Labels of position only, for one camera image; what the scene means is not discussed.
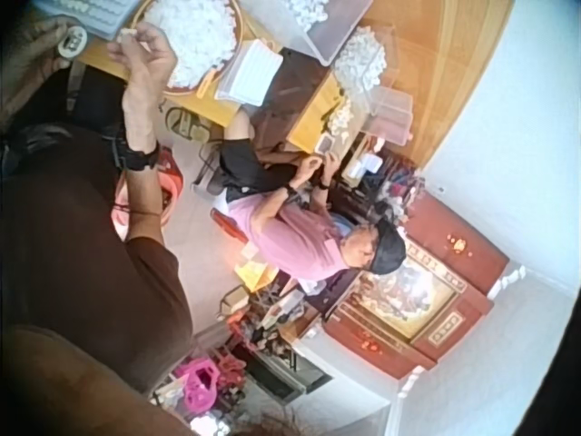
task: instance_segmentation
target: floor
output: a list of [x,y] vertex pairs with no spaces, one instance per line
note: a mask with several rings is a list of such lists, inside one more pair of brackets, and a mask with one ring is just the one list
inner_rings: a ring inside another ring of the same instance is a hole
[[170,221],[163,228],[167,247],[180,261],[180,279],[186,292],[194,332],[216,321],[222,296],[240,283],[234,273],[242,243],[231,238],[210,218],[215,199],[205,190],[192,189],[192,181],[202,167],[198,156],[200,143],[187,141],[170,133],[164,114],[173,107],[162,107],[156,133],[162,145],[171,146],[183,175],[183,191]]

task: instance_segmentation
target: red altar cabinet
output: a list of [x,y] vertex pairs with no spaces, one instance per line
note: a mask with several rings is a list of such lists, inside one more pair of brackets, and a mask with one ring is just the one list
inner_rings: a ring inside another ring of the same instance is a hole
[[387,374],[429,370],[492,309],[487,292],[508,258],[434,197],[411,207],[408,257],[394,273],[362,272],[325,331]]

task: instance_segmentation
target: paper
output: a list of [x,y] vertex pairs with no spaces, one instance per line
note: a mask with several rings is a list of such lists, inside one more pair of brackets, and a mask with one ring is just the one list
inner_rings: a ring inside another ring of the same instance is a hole
[[272,52],[261,40],[245,41],[214,97],[261,106],[281,64],[282,56]]

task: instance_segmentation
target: bowl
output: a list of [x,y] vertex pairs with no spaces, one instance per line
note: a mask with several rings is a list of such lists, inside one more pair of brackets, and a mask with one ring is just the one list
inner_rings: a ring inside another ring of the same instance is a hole
[[[145,11],[150,6],[150,4],[155,0],[145,0],[142,5],[139,7],[135,15],[133,16],[133,21],[131,23],[131,28],[134,29],[138,23],[143,20],[143,16],[145,15]],[[196,95],[202,98],[211,84],[220,80],[220,78],[224,75],[226,71],[230,68],[233,64],[236,56],[240,52],[242,36],[244,35],[244,20],[242,20],[242,13],[240,8],[238,7],[238,3],[236,0],[230,0],[230,6],[234,10],[234,19],[236,20],[236,28],[234,29],[234,34],[236,36],[236,48],[234,48],[234,54],[232,57],[225,62],[224,67],[221,71],[216,71],[215,68],[211,68],[208,72],[204,75],[203,79],[195,85],[193,88],[187,87],[165,87],[165,93],[168,95],[187,95],[191,93],[196,93]]]

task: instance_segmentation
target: clutter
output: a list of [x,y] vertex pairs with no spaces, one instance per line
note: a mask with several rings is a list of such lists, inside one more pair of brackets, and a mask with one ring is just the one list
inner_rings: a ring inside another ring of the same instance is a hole
[[333,71],[337,80],[352,94],[368,91],[381,83],[388,67],[386,52],[370,27],[358,27],[340,51]]
[[302,30],[309,32],[312,25],[327,21],[329,15],[325,12],[325,5],[329,0],[282,0],[294,14]]
[[177,55],[170,87],[193,88],[234,56],[236,19],[229,0],[155,0],[144,21],[165,32]]
[[330,134],[333,136],[341,135],[349,129],[349,122],[353,119],[353,112],[351,111],[351,100],[346,98],[329,118],[327,124]]

